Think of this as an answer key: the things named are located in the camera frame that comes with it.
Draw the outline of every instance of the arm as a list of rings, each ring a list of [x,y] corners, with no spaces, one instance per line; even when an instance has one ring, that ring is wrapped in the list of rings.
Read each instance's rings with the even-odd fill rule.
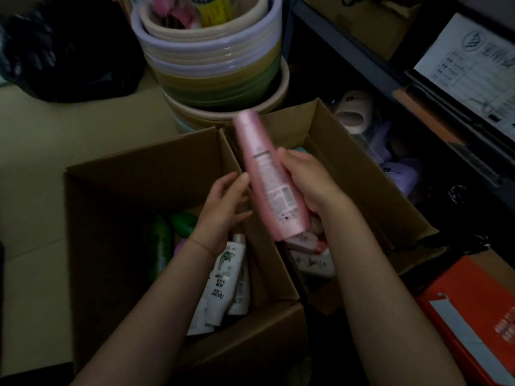
[[[236,214],[245,200],[248,174],[213,185],[190,240],[139,300],[72,383],[80,385],[165,384],[177,360],[216,256],[229,230],[251,212]],[[224,187],[233,182],[225,196]]]
[[[352,337],[370,383],[464,385],[440,336],[350,198],[313,156],[284,149],[279,155],[308,207],[322,219]]]

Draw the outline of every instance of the black plastic bag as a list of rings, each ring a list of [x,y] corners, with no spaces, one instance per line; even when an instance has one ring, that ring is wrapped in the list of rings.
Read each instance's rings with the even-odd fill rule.
[[[110,0],[43,0],[1,29],[0,75],[49,102],[130,95],[146,65],[122,9]]]

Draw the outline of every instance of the floor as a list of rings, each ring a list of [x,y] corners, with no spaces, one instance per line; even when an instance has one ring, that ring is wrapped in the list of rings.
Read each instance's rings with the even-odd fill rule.
[[[131,96],[49,104],[0,87],[2,376],[72,359],[62,173],[177,135],[150,73]]]

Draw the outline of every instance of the pink shampoo bottle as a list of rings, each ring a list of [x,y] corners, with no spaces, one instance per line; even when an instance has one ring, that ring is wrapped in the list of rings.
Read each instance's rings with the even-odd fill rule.
[[[304,198],[282,166],[257,113],[242,111],[233,122],[256,208],[274,240],[283,241],[309,230],[311,221]]]

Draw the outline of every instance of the green bottle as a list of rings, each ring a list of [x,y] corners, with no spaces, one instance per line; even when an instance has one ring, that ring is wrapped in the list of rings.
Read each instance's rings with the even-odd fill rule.
[[[175,233],[182,238],[188,238],[195,229],[198,218],[190,213],[170,214],[170,223]]]
[[[155,281],[170,262],[173,254],[172,243],[170,227],[159,215],[152,224],[147,240],[148,277],[151,281]]]

